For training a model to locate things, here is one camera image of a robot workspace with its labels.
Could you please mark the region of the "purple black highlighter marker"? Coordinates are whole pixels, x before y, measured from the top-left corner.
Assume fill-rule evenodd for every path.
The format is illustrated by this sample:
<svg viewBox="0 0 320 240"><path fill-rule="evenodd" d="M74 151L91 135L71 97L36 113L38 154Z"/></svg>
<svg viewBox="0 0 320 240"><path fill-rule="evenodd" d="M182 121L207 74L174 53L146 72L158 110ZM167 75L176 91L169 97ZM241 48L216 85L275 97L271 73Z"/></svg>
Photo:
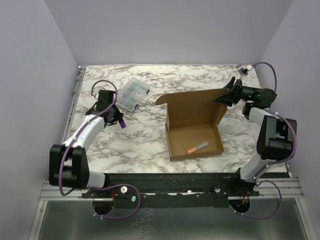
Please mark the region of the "purple black highlighter marker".
<svg viewBox="0 0 320 240"><path fill-rule="evenodd" d="M126 128L126 126L127 126L124 120L120 120L120 121L119 121L119 124L120 124L120 127L121 127L122 129Z"/></svg>

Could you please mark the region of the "brown cardboard box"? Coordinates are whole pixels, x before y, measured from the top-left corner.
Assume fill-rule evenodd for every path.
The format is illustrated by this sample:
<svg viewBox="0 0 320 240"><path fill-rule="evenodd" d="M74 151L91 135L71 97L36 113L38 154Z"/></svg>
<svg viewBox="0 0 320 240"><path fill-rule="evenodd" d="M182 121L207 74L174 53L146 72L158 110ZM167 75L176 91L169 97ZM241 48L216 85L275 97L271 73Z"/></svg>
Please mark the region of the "brown cardboard box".
<svg viewBox="0 0 320 240"><path fill-rule="evenodd" d="M226 88L166 93L155 105L166 104L165 134L170 161L212 157L224 152L218 128L227 106L213 100ZM193 154L187 150L207 141L209 145Z"/></svg>

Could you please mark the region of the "orange capped marker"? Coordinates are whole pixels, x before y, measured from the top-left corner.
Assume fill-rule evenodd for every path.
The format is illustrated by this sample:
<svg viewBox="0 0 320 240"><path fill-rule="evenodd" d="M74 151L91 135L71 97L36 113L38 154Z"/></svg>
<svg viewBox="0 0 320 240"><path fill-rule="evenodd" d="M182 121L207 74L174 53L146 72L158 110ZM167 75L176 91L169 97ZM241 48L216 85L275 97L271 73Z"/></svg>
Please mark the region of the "orange capped marker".
<svg viewBox="0 0 320 240"><path fill-rule="evenodd" d="M197 146L193 147L193 148L190 148L187 150L187 153L190 155L190 154L193 154L193 153L196 153L206 147L209 146L209 143L207 141L201 143L201 144L198 144Z"/></svg>

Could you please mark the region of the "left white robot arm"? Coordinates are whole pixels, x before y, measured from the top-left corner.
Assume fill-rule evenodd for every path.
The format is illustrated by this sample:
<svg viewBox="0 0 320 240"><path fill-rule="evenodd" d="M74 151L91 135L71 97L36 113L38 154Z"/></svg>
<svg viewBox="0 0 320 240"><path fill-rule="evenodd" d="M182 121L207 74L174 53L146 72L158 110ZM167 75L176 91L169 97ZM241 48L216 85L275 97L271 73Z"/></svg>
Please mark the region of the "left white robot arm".
<svg viewBox="0 0 320 240"><path fill-rule="evenodd" d="M97 102L86 112L83 123L62 144L54 144L49 152L49 183L59 188L93 189L97 196L106 197L111 190L104 173L89 170L87 150L97 135L107 126L126 127L123 114L115 105L117 94L100 90Z"/></svg>

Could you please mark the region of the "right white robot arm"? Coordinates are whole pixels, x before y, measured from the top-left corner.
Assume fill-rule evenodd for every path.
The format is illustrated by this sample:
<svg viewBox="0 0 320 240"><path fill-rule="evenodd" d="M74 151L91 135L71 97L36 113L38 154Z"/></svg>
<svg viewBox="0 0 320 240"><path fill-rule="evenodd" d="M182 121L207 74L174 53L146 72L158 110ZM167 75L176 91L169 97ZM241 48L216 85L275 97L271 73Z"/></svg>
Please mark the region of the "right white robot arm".
<svg viewBox="0 0 320 240"><path fill-rule="evenodd" d="M248 185L256 184L269 167L285 163L295 155L297 121L269 111L277 97L272 89L244 86L242 81L234 76L225 88L227 92L213 102L231 107L243 101L244 117L260 126L256 154L236 171L235 180L229 184L230 191L240 196L247 191Z"/></svg>

